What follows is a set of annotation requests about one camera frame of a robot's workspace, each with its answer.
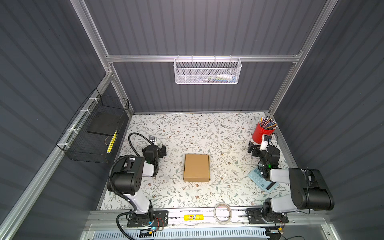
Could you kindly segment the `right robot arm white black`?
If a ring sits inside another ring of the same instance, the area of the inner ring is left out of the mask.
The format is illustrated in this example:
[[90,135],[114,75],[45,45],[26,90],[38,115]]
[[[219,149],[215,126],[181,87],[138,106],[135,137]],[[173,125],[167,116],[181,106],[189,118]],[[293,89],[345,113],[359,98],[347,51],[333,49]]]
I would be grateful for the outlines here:
[[272,137],[263,135],[260,144],[249,141],[247,152],[257,157],[256,176],[271,185],[286,184],[290,193],[283,197],[268,198],[263,203],[261,213],[264,216],[300,212],[301,210],[331,211],[335,200],[321,172],[315,169],[279,167],[280,150],[272,143]]

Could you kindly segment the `brown cardboard box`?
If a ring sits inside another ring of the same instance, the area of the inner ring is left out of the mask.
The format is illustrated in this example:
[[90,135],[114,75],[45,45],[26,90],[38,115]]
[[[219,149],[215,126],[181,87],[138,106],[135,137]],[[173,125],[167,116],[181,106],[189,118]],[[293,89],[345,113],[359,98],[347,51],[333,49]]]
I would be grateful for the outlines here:
[[209,182],[210,156],[201,154],[187,154],[185,156],[183,180],[185,182]]

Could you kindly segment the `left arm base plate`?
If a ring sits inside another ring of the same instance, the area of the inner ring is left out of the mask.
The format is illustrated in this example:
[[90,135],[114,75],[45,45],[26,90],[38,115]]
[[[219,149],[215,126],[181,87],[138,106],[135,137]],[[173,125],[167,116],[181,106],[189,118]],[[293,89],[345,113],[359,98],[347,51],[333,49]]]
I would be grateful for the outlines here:
[[149,211],[147,214],[127,215],[127,227],[167,227],[169,211]]

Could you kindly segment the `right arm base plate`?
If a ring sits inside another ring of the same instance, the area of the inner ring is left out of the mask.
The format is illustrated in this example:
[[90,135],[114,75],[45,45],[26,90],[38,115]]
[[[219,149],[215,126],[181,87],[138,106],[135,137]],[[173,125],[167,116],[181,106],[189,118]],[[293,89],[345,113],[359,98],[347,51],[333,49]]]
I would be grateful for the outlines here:
[[250,224],[287,224],[289,219],[281,213],[275,213],[263,208],[248,208],[245,211]]

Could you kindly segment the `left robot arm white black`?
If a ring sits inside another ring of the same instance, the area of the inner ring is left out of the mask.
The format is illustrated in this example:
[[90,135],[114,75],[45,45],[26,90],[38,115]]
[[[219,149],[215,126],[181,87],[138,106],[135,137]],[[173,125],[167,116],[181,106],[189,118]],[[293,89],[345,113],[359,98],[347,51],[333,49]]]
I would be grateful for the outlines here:
[[144,138],[150,144],[142,149],[142,156],[120,156],[110,169],[107,189],[128,201],[133,214],[152,218],[152,202],[140,190],[142,178],[155,177],[159,171],[159,161],[167,155],[166,146],[155,136]]

